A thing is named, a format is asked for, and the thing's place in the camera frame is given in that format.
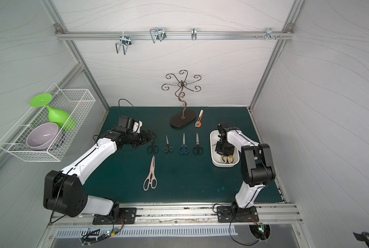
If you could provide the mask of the white storage box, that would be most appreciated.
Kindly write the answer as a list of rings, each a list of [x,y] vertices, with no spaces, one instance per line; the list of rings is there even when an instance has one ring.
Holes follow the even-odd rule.
[[[233,156],[231,156],[229,162],[224,162],[222,156],[216,152],[217,142],[220,140],[218,137],[219,131],[213,130],[210,133],[210,152],[213,165],[216,167],[234,167],[240,161],[240,154],[237,148],[234,150]]]

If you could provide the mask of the yellow black scissors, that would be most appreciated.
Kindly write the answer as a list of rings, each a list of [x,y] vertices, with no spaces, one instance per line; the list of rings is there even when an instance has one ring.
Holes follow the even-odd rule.
[[[221,162],[225,164],[233,164],[235,161],[233,156],[221,156]]]

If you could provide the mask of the large black scissors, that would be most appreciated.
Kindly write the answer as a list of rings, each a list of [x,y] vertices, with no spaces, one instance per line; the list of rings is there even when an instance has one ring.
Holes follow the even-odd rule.
[[[151,144],[148,146],[147,152],[149,154],[159,152],[159,147],[155,141],[152,141]]]

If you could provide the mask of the black handled scissors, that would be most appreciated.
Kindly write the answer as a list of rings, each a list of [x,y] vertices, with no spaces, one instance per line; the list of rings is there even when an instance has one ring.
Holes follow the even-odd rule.
[[[198,133],[196,134],[196,145],[193,148],[193,153],[195,155],[201,155],[203,153],[203,148],[200,145],[200,139],[199,139],[199,134]]]

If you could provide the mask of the blue handled scissors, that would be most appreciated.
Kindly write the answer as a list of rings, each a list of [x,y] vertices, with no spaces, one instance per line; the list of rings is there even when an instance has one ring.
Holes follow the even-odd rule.
[[[189,148],[188,146],[186,145],[186,135],[185,133],[183,134],[183,137],[182,137],[182,144],[181,146],[179,147],[178,149],[179,153],[181,155],[187,155],[189,153]]]

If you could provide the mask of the small black scissors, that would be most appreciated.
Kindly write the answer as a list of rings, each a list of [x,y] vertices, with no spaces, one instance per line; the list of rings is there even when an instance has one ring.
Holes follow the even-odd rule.
[[[170,145],[168,136],[166,136],[166,147],[164,148],[164,153],[172,153],[174,148]]]

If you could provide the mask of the pink scissors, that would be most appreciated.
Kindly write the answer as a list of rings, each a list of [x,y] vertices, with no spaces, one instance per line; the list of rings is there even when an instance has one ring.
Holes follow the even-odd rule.
[[[156,166],[155,162],[156,162],[156,158],[155,156],[152,156],[150,168],[149,168],[149,174],[143,183],[144,191],[148,191],[150,188],[155,189],[158,185],[158,181],[155,176],[155,166]]]

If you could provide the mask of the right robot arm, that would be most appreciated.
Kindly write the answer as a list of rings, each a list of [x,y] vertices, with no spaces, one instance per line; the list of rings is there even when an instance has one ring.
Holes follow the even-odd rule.
[[[254,201],[263,188],[276,178],[269,145],[260,144],[244,135],[237,127],[227,123],[218,124],[219,140],[215,152],[230,161],[234,150],[241,152],[241,176],[243,183],[232,203],[232,213],[244,215],[254,206]]]

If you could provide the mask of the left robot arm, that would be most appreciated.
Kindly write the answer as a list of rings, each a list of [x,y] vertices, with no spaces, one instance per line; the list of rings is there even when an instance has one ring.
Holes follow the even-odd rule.
[[[119,203],[110,199],[88,195],[84,184],[90,175],[124,145],[142,146],[156,135],[151,131],[107,131],[84,155],[60,171],[50,171],[44,181],[43,206],[45,209],[69,217],[80,215],[119,218]]]

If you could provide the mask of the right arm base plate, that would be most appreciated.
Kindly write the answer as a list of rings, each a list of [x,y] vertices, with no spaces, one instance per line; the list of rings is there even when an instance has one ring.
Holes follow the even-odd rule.
[[[255,206],[245,209],[219,206],[216,212],[219,223],[257,223],[260,221]]]

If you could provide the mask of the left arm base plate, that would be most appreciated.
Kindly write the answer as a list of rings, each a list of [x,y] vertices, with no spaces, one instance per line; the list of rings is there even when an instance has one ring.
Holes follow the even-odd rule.
[[[134,224],[137,208],[115,207],[106,216],[94,215],[93,225]]]

